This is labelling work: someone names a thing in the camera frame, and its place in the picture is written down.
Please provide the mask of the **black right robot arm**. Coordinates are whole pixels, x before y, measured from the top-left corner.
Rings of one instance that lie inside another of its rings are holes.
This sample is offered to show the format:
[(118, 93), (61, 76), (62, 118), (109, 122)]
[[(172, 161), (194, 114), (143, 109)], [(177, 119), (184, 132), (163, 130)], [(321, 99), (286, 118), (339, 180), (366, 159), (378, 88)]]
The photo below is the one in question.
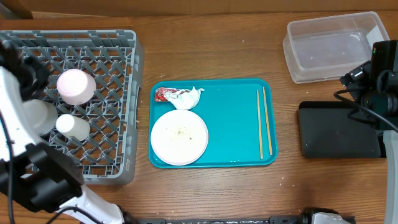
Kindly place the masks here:
[(344, 90), (333, 96), (350, 105), (366, 119), (360, 123), (371, 124), (382, 131), (387, 158), (387, 200), (385, 223), (397, 223), (397, 41), (375, 42), (371, 60), (364, 62), (340, 78)]

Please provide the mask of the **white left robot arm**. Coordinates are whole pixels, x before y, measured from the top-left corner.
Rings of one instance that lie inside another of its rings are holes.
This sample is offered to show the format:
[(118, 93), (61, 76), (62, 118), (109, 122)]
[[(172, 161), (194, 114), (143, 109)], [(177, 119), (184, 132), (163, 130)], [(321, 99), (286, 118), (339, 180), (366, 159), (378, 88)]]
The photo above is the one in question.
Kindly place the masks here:
[(66, 214), (81, 223), (135, 223), (89, 189), (73, 159), (44, 143), (30, 125), (23, 104), (43, 92), (49, 76), (36, 58), (23, 58), (1, 41), (1, 192), (8, 197), (10, 223), (14, 203), (54, 214), (51, 222)]

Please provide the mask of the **cream paper cup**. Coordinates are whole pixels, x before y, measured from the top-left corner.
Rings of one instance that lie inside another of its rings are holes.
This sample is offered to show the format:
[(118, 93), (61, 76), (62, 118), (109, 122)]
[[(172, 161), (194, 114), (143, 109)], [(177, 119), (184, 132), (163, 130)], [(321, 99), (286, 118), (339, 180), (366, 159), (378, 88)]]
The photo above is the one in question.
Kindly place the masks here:
[(63, 114), (58, 117), (55, 123), (58, 132), (66, 138), (75, 137), (79, 141), (84, 141), (90, 134), (90, 125), (84, 119), (79, 117)]

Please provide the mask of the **grey shallow bowl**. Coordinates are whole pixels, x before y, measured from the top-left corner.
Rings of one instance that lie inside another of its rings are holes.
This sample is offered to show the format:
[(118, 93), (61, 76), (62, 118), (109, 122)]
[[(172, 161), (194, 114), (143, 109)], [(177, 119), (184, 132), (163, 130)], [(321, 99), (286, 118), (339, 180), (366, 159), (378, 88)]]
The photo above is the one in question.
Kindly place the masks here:
[(36, 134), (43, 136), (54, 128), (58, 113), (53, 104), (34, 99), (24, 102), (23, 107)]

